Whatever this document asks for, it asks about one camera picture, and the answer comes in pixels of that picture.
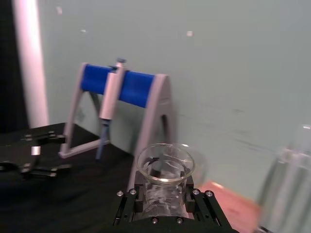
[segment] black tablecloth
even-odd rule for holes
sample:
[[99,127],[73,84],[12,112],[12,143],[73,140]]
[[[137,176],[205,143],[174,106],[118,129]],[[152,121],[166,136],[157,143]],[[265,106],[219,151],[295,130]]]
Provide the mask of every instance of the black tablecloth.
[[[14,146],[25,134],[61,134],[63,127],[56,124],[0,135],[1,150],[4,144]],[[94,139],[97,136],[75,126],[73,146]],[[23,182],[0,173],[1,233],[97,233],[112,224],[110,203],[118,190],[127,188],[133,157],[111,144],[105,146],[100,163],[95,162],[95,150],[68,159],[61,159],[58,152],[59,145],[42,146],[42,165],[72,164],[73,168],[53,181]]]

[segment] black metal bracket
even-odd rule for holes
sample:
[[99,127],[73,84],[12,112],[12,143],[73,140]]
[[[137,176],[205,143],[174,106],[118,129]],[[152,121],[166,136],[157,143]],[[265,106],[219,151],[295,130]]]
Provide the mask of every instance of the black metal bracket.
[[[136,224],[136,221],[133,221],[135,214],[143,211],[143,188],[144,178],[140,172],[136,172],[134,188],[128,193],[123,193],[122,191],[117,193],[111,212],[113,226]],[[212,228],[217,229],[216,232],[237,233],[237,231],[231,228],[214,193],[210,190],[202,193],[199,189],[195,189],[191,176],[186,181],[185,206],[187,212],[193,214],[194,219],[186,219],[178,216],[172,217],[176,218],[174,222],[177,224],[195,221],[199,223],[200,227],[205,229]],[[154,216],[150,220],[153,224],[157,224],[160,219],[163,218]]]
[[[9,149],[9,155],[0,162],[0,172],[16,171],[24,179],[46,179],[55,178],[70,170],[71,165],[60,165],[55,167],[39,166],[41,157],[41,146],[48,143],[63,144],[66,138],[54,131],[40,134],[27,134],[20,141],[14,143]],[[14,154],[21,151],[29,151],[23,156],[22,164],[15,159]]]

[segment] glass beaker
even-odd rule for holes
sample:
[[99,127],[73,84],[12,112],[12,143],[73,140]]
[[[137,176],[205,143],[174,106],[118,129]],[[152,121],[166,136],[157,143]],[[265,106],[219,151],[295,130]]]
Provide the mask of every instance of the glass beaker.
[[276,160],[260,204],[258,233],[310,233],[311,126],[299,127],[294,144]]
[[140,218],[151,216],[183,216],[185,180],[194,171],[191,155],[172,144],[153,144],[136,158],[145,178],[144,205]]

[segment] white pole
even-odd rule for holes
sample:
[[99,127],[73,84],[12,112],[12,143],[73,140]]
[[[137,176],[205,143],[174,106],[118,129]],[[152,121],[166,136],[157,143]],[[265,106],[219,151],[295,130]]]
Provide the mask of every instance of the white pole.
[[14,0],[15,28],[29,126],[49,124],[36,0]]

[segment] beaker rim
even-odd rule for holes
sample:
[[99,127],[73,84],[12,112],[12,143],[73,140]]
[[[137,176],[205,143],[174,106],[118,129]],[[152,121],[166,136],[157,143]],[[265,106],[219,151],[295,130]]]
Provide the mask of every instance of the beaker rim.
[[[151,176],[149,175],[147,172],[144,171],[144,169],[141,168],[141,166],[138,165],[138,160],[139,160],[139,157],[149,148],[151,147],[158,147],[158,146],[169,146],[169,147],[174,147],[174,148],[177,148],[179,150],[181,150],[182,152],[184,152],[189,158],[190,160],[192,161],[192,168],[187,172],[185,173],[184,176],[181,176],[179,178],[173,178],[173,179],[166,179],[166,178],[159,178],[159,177],[155,177],[155,176]],[[194,169],[195,169],[195,162],[194,162],[194,159],[193,157],[190,155],[190,153],[188,151],[186,151],[185,149],[181,148],[178,146],[178,144],[170,144],[170,143],[155,143],[155,144],[150,144],[149,146],[145,147],[140,153],[138,156],[136,156],[135,158],[135,164],[136,164],[136,167],[138,169],[138,171],[143,174],[143,176],[145,176],[147,179],[151,179],[153,181],[156,181],[156,182],[159,182],[159,183],[176,183],[176,182],[181,182],[183,181],[184,179],[188,178],[189,176],[192,175]]]

